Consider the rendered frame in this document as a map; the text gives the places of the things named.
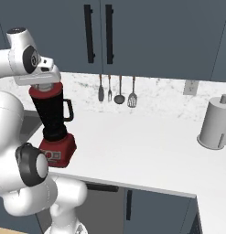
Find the white wall socket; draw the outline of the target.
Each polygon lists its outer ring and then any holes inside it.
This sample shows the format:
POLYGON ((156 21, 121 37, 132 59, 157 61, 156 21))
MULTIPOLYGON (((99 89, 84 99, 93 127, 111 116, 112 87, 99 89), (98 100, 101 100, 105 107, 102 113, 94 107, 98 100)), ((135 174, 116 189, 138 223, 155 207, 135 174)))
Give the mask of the white wall socket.
POLYGON ((186 80, 184 85, 183 94, 195 96, 198 91, 199 81, 198 80, 186 80))

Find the hanging grey spatula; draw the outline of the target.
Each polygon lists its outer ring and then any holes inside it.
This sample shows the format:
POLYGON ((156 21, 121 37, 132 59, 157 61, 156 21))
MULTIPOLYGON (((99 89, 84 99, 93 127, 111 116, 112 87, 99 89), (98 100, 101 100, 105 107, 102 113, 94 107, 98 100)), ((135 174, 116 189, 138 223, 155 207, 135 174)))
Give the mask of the hanging grey spatula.
POLYGON ((102 86, 102 74, 99 74, 99 80, 100 80, 100 86, 98 90, 98 100, 103 101, 104 100, 104 89, 102 86))

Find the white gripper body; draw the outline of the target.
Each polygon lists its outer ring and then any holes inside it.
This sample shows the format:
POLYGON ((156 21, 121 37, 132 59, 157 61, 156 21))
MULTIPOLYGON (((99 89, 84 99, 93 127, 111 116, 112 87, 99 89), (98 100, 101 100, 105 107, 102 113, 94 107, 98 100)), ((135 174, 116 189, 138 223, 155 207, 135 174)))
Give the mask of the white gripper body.
POLYGON ((49 84, 60 82, 61 75, 58 67, 54 65, 52 69, 37 67, 32 74, 14 76, 14 80, 19 86, 49 84))

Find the red and black blender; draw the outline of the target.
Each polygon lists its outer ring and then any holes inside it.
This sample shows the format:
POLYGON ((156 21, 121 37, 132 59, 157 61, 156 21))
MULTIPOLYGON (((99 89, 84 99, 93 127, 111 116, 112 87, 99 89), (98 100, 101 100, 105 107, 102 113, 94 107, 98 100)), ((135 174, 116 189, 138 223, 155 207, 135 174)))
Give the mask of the red and black blender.
POLYGON ((68 133, 64 122, 74 117, 70 99, 63 98, 63 85, 54 83, 50 90, 29 89, 29 95, 44 125, 43 140, 39 149, 51 167, 66 167, 77 145, 74 136, 68 133))

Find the grey appliance front panel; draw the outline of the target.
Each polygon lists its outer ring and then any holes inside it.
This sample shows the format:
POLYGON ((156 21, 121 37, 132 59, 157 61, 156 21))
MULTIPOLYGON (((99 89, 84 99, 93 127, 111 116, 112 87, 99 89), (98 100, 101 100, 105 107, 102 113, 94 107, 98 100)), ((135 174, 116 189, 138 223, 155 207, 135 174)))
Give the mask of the grey appliance front panel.
POLYGON ((123 234, 124 190, 89 190, 85 183, 56 177, 55 203, 40 213, 44 234, 123 234))

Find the grey paper towel holder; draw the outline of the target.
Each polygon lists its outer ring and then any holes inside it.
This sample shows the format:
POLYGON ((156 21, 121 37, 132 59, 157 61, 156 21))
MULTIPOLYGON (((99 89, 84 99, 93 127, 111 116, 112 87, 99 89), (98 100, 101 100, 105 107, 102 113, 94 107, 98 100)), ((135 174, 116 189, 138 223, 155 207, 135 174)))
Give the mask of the grey paper towel holder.
POLYGON ((209 100, 197 140, 210 150, 220 150, 226 145, 226 94, 209 100))

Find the dark blue corner cupboard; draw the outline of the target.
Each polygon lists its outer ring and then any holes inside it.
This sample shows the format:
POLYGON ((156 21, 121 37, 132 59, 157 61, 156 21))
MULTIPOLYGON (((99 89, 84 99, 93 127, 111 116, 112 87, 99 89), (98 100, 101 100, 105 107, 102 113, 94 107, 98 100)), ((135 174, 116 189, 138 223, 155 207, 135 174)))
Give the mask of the dark blue corner cupboard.
POLYGON ((211 80, 217 82, 226 82, 226 25, 223 31, 220 49, 211 80))

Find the hanging slotted turner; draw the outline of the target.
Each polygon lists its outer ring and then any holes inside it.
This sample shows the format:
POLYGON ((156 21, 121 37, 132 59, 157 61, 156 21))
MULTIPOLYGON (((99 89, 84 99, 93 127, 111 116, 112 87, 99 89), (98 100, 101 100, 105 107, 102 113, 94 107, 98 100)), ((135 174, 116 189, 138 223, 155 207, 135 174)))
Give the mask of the hanging slotted turner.
POLYGON ((128 96, 127 106, 129 108, 135 108, 137 104, 137 95, 135 94, 135 77, 133 77, 133 89, 128 96))

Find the hanging dark ladle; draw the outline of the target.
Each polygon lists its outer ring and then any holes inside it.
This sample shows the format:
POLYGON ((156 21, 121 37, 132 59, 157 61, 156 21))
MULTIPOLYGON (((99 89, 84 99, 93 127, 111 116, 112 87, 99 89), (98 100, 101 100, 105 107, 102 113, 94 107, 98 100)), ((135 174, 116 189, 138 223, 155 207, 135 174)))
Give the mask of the hanging dark ladle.
POLYGON ((113 100, 116 104, 123 104, 125 101, 125 97, 122 94, 122 76, 119 76, 119 94, 113 100))

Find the dark blue base cupboard door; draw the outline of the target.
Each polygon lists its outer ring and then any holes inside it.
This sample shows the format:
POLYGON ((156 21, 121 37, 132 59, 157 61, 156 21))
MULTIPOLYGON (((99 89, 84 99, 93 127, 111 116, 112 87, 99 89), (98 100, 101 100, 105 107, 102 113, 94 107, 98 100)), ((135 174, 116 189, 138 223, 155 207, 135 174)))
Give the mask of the dark blue base cupboard door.
POLYGON ((197 199, 130 189, 131 219, 126 220, 124 194, 124 234, 196 234, 197 199))

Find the hanging metal fork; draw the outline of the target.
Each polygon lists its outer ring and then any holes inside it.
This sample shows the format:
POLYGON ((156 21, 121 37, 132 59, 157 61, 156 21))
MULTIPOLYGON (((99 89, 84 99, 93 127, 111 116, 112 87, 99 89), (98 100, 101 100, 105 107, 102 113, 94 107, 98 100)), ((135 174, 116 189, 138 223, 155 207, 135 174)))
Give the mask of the hanging metal fork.
POLYGON ((108 101, 112 101, 111 75, 108 75, 108 101))

